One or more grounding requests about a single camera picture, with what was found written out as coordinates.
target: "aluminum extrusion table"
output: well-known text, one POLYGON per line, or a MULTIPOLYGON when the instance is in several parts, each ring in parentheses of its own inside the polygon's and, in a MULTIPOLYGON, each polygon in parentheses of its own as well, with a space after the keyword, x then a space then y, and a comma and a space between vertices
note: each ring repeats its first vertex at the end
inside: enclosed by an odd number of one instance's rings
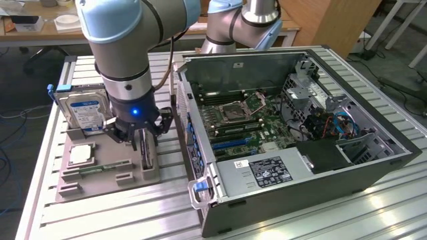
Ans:
MULTIPOLYGON (((426 128, 331 49, 314 46, 313 50, 425 151, 426 128)), ((159 83, 167 70, 168 55, 150 55, 154 84, 159 83)), ((92 56, 66 62, 60 83, 99 79, 94 63, 92 56)), ((319 74, 330 92, 341 94, 339 86, 325 73, 319 74)), ((168 86, 156 92, 155 99, 160 108, 170 105, 168 86)), ((55 203, 66 129, 64 116, 54 106, 16 239, 203 239, 198 212, 190 202, 176 128, 172 127, 159 139, 159 184, 68 203, 55 203)), ((236 229, 210 240, 426 238, 426 186, 427 152, 423 152, 406 167, 386 175, 366 191, 236 229)))

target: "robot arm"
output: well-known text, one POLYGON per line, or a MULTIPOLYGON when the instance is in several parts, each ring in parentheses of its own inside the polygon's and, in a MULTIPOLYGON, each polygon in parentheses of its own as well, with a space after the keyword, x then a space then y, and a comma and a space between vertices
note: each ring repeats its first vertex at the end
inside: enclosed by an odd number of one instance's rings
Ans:
POLYGON ((283 22, 278 0, 211 0, 207 35, 202 53, 236 51, 236 42, 267 50, 278 38, 283 22))
POLYGON ((116 116, 106 133, 118 143, 135 129, 166 133, 172 111, 155 104, 148 51, 198 21, 200 0, 78 0, 76 8, 116 116))

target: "floor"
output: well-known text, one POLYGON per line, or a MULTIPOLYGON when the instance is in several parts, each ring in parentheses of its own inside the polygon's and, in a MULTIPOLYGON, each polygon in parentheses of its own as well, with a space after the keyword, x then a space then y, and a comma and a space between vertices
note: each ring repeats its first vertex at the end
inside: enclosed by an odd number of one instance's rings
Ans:
MULTIPOLYGON (((379 27, 385 17, 374 18, 367 26, 367 31, 374 33, 379 27)), ((393 22, 390 27, 383 34, 399 24, 393 22)), ((176 44, 176 50, 192 50, 195 47, 202 46, 202 41, 186 41, 176 44)), ((411 88, 419 88, 421 84, 417 80, 421 79, 414 69, 409 68, 407 65, 413 61, 418 52, 422 50, 427 43, 427 36, 422 35, 413 29, 407 29, 405 35, 397 42, 391 50, 385 50, 383 47, 379 50, 386 55, 386 59, 375 57, 370 61, 365 61, 366 65, 371 68, 371 71, 381 77, 389 78, 411 88)), ((38 47, 30 48, 28 54, 22 54, 18 48, 11 48, 7 55, 0 57, 2 76, 0 76, 0 114, 8 110, 23 110, 35 106, 52 104, 52 100, 47 94, 47 85, 56 84, 64 57, 58 52, 50 52, 43 60, 34 63, 35 73, 27 76, 22 71, 22 66, 31 56, 38 51, 38 47)), ((71 55, 86 56, 91 55, 91 49, 88 45, 66 46, 64 49, 71 55)), ((156 52, 168 51, 168 47, 156 49, 156 52)), ((351 59, 358 60, 357 55, 350 56, 351 59)), ((377 78, 370 74, 369 69, 359 63, 353 62, 351 65, 358 71, 366 76, 366 78, 378 84, 377 78)), ((417 67, 421 71, 427 72, 427 58, 422 60, 417 67)), ((394 99, 401 106, 403 106, 403 97, 393 89, 385 88, 383 91, 394 99)), ((407 107, 411 111, 422 113, 425 110, 425 104, 409 97, 407 107)), ((50 108, 42 108, 28 113, 30 117, 43 116, 50 112, 50 108)), ((427 126, 427 118, 414 116, 415 119, 427 126)), ((11 121, 4 123, 0 122, 0 138, 3 139, 15 130, 16 126, 23 121, 23 118, 14 118, 11 121)), ((36 165, 40 144, 44 136, 46 125, 48 118, 30 119, 26 123, 27 132, 20 141, 6 149, 8 158, 14 162, 16 169, 16 177, 11 175, 10 181, 0 187, 0 213, 10 205, 15 202, 16 196, 19 195, 18 182, 22 186, 22 199, 12 206, 12 211, 0 215, 0 239, 10 240, 15 238, 22 208, 24 207, 26 196, 31 184, 32 172, 36 165)), ((4 178, 6 171, 0 172, 0 179, 4 178)))

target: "wooden cabinet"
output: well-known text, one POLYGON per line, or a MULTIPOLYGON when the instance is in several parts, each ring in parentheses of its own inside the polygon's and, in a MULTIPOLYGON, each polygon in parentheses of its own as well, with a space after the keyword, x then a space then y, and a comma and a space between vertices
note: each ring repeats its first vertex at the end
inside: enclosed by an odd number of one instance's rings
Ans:
POLYGON ((329 45, 346 58, 382 0, 280 0, 300 25, 294 46, 329 45))

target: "power supply label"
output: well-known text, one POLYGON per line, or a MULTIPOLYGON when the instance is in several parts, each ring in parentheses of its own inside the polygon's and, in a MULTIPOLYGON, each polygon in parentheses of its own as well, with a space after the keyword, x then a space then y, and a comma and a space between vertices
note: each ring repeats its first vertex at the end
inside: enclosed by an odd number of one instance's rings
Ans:
POLYGON ((71 104, 72 114, 84 131, 94 132, 103 129, 104 116, 99 112, 99 101, 74 102, 71 104))
POLYGON ((279 156, 248 163, 262 188, 292 181, 290 171, 279 156))

